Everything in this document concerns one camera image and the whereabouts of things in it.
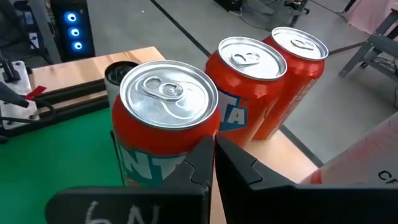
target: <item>can rim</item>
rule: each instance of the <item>can rim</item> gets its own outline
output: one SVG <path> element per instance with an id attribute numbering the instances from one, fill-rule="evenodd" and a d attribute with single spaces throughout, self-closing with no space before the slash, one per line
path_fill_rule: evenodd
<path id="1" fill-rule="evenodd" d="M 316 59 L 315 59 L 315 58 L 308 58 L 308 57 L 304 57 L 304 56 L 302 56 L 302 55 L 295 54 L 294 52 L 290 51 L 289 49 L 286 49 L 284 46 L 280 45 L 280 44 L 278 43 L 278 41 L 276 41 L 275 38 L 274 38 L 274 34 L 275 34 L 278 30 L 280 30 L 280 29 L 292 30 L 292 31 L 295 31 L 295 32 L 298 32 L 298 33 L 300 33 L 300 34 L 304 34 L 304 35 L 310 37 L 310 38 L 314 41 L 314 43 L 317 45 L 317 47 L 319 47 L 320 49 L 322 49 L 322 50 L 324 51 L 324 53 L 325 53 L 324 56 L 319 57 L 319 58 L 316 58 Z M 309 33 L 307 33 L 307 32 L 304 32 L 304 31 L 302 31 L 302 30 L 299 30 L 299 29 L 295 29 L 295 28 L 291 28 L 291 27 L 276 27 L 276 28 L 274 28 L 274 29 L 271 31 L 271 38 L 272 38 L 272 40 L 273 40 L 280 48 L 284 49 L 286 52 L 288 52 L 288 53 L 290 53 L 290 54 L 292 54 L 292 55 L 294 55 L 294 56 L 296 56 L 296 57 L 305 59 L 305 60 L 310 60 L 310 61 L 315 61 L 315 62 L 317 62 L 317 61 L 324 60 L 325 58 L 327 58 L 327 57 L 329 56 L 329 49 L 328 49 L 328 47 L 327 47 L 320 39 L 316 38 L 315 36 L 313 36 L 313 35 L 311 35 L 311 34 L 309 34 Z"/>
<path id="2" fill-rule="evenodd" d="M 260 45 L 260 46 L 266 45 L 266 47 L 269 47 L 269 49 L 267 49 L 267 48 L 265 48 L 265 47 L 264 47 L 264 48 L 267 50 L 267 52 L 268 52 L 269 54 L 272 54 L 272 55 L 273 55 L 273 57 L 274 57 L 274 59 L 275 59 L 276 61 L 277 61 L 277 60 L 280 60 L 280 61 L 281 61 L 281 72 L 280 72 L 280 75 L 277 76 L 277 77 L 274 77 L 274 78 L 258 78 L 258 77 L 254 77 L 254 76 L 252 76 L 252 75 L 248 75 L 248 74 L 246 74 L 246 73 L 244 73 L 244 72 L 241 72 L 241 71 L 235 69 L 231 63 L 229 63 L 229 62 L 227 62 L 226 60 L 223 59 L 223 57 L 221 56 L 221 53 L 220 53 L 220 52 L 221 52 L 221 48 L 223 47 L 223 44 L 224 44 L 226 41 L 230 40 L 230 39 L 250 40 L 251 42 L 254 42 L 255 44 L 258 44 L 258 45 Z M 281 53 L 279 53 L 279 52 L 278 52 L 275 48 L 273 48 L 272 46 L 270 46 L 270 45 L 268 45 L 268 44 L 265 44 L 265 43 L 263 43 L 263 42 L 261 42 L 261 41 L 259 41 L 259 40 L 250 38 L 250 37 L 242 37 L 242 36 L 227 37 L 227 38 L 223 39 L 223 40 L 218 44 L 218 49 L 217 49 L 217 51 L 218 51 L 218 55 L 219 55 L 220 59 L 223 61 L 223 63 L 224 63 L 225 65 L 227 65 L 229 68 L 232 68 L 235 72 L 238 72 L 238 73 L 241 74 L 242 76 L 244 76 L 244 77 L 246 77 L 246 78 L 250 78 L 250 79 L 252 79 L 252 80 L 257 80 L 257 81 L 269 81 L 269 82 L 270 82 L 270 81 L 274 81 L 274 80 L 278 80 L 278 79 L 282 78 L 282 77 L 286 74 L 286 72 L 287 72 L 287 62 L 286 62 L 285 58 L 282 56 Z"/>
<path id="3" fill-rule="evenodd" d="M 139 69 L 141 69 L 142 67 L 148 66 L 148 65 L 157 65 L 157 64 L 174 64 L 174 65 L 180 65 L 183 66 L 185 68 L 191 69 L 193 70 L 196 74 L 198 74 L 197 77 L 202 78 L 203 81 L 205 81 L 205 83 L 208 85 L 208 89 L 211 90 L 211 93 L 209 93 L 209 96 L 211 95 L 215 100 L 214 103 L 212 103 L 212 108 L 211 110 L 209 110 L 209 112 L 207 112 L 206 115 L 202 116 L 200 119 L 198 119 L 197 121 L 195 121 L 194 123 L 190 123 L 188 125 L 183 125 L 183 126 L 178 126 L 178 127 L 165 127 L 165 126 L 160 126 L 160 125 L 156 125 L 154 123 L 149 123 L 147 121 L 145 121 L 144 119 L 142 119 L 132 108 L 131 106 L 126 106 L 129 105 L 128 104 L 128 99 L 127 99 L 127 94 L 120 94 L 120 99 L 122 101 L 123 106 L 125 107 L 125 109 L 128 111 L 128 113 L 136 120 L 138 120 L 139 122 L 143 123 L 144 125 L 148 125 L 150 127 L 156 128 L 156 129 L 163 129 L 163 130 L 168 130 L 168 131 L 180 131 L 180 130 L 184 130 L 184 129 L 189 129 L 192 128 L 196 125 L 201 124 L 202 122 L 208 120 L 210 118 L 210 116 L 212 116 L 216 109 L 217 109 L 217 105 L 218 105 L 218 92 L 217 92 L 217 88 L 215 83 L 211 80 L 211 78 L 203 71 L 201 71 L 199 68 L 196 68 L 192 65 L 189 65 L 187 63 L 183 63 L 183 62 L 178 62 L 178 61 L 174 61 L 174 60 L 154 60 L 154 61 L 150 61 L 150 62 L 146 62 L 146 63 L 142 63 L 136 67 L 134 67 L 133 69 L 131 69 L 129 72 L 127 72 L 125 78 L 123 78 L 121 84 L 120 84 L 120 89 L 119 92 L 122 93 L 122 88 L 125 86 L 126 90 L 127 87 L 129 86 L 129 82 L 137 75 L 139 75 L 140 73 L 136 74 L 136 75 L 131 75 L 131 73 L 134 74 L 134 72 L 137 72 Z"/>
<path id="4" fill-rule="evenodd" d="M 133 68 L 137 67 L 139 64 L 136 63 L 136 62 L 132 62 L 132 61 L 118 61 L 118 62 L 114 62 L 114 63 L 108 65 L 105 68 L 104 75 L 105 75 L 105 79 L 108 82 L 112 83 L 113 85 L 119 86 L 121 84 L 121 82 L 120 83 L 116 83 L 114 80 L 109 79 L 109 73 L 111 72 L 111 70 L 113 70 L 113 69 L 115 69 L 115 68 L 117 68 L 117 67 L 119 67 L 121 65 L 131 65 L 131 67 L 132 67 L 131 69 L 133 69 Z"/>

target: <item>concrete floor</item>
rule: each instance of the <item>concrete floor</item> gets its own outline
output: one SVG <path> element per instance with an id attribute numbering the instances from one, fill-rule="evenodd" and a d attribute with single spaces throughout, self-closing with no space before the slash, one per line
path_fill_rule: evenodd
<path id="1" fill-rule="evenodd" d="M 249 4 L 258 4 L 249 0 Z M 298 29 L 307 31 L 335 50 L 364 41 L 367 34 L 348 25 L 334 12 L 349 0 L 309 2 L 310 14 Z M 98 55 L 155 46 L 167 58 L 203 68 L 206 56 L 149 0 L 89 0 Z M 263 39 L 268 32 L 245 24 L 213 0 L 157 0 L 204 48 L 212 52 L 233 35 Z M 372 68 L 337 76 L 356 49 L 326 60 L 326 70 L 285 125 L 322 162 L 327 162 L 393 114 L 396 84 Z"/>

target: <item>pull tab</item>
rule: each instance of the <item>pull tab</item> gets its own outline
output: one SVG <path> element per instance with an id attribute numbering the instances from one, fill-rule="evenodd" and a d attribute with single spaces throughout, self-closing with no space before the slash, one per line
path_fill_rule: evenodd
<path id="1" fill-rule="evenodd" d="M 183 88 L 178 83 L 163 83 L 162 79 L 156 76 L 146 78 L 142 83 L 142 90 L 151 96 L 167 101 L 177 101 L 182 98 L 183 93 Z"/>
<path id="2" fill-rule="evenodd" d="M 290 41 L 294 47 L 298 47 L 300 49 L 305 49 L 305 50 L 314 50 L 314 44 L 311 42 L 302 42 L 301 40 L 291 40 Z"/>
<path id="3" fill-rule="evenodd" d="M 231 59 L 237 65 L 256 65 L 260 63 L 260 55 L 254 52 L 246 54 L 233 53 Z"/>

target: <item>green cutting mat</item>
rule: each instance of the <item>green cutting mat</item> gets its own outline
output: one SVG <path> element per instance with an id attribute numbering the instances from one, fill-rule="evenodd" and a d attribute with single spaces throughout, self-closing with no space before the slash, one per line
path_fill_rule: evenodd
<path id="1" fill-rule="evenodd" d="M 110 130 L 106 109 L 1 145 L 2 223 L 45 223 L 48 199 L 68 187 L 122 186 Z"/>

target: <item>pink cloth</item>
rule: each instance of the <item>pink cloth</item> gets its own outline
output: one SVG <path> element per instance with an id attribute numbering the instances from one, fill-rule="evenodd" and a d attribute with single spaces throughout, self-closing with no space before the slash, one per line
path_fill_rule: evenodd
<path id="1" fill-rule="evenodd" d="M 361 31 L 371 34 L 390 14 L 398 0 L 357 0 L 347 12 L 347 21 Z"/>

